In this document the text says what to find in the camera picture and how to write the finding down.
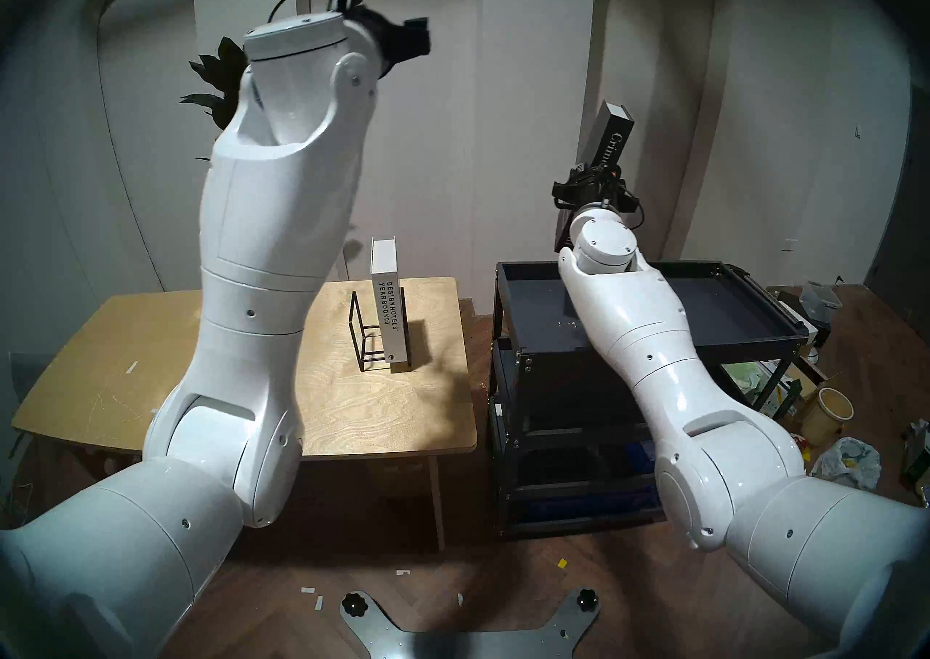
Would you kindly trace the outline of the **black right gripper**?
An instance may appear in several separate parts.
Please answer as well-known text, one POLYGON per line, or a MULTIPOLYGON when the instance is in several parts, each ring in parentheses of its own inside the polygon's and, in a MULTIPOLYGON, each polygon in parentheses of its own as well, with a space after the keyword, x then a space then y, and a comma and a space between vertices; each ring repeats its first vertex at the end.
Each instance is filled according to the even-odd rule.
POLYGON ((553 183, 553 202, 558 210, 556 228, 564 229, 571 216, 583 206, 591 203, 601 205, 605 201, 608 208, 620 214, 639 215, 639 219, 633 218, 631 229, 637 229, 644 223, 641 201, 627 188, 618 165, 576 165, 565 182, 553 183))

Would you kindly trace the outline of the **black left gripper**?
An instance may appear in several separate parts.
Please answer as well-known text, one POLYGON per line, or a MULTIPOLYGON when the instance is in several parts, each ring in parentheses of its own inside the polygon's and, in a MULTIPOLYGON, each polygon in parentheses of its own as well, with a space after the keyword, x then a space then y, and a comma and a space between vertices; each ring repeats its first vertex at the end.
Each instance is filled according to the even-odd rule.
POLYGON ((360 4, 350 9, 350 20, 361 25, 379 49, 379 79, 384 78, 395 65, 428 56, 432 49, 428 17, 409 18, 398 25, 360 4))

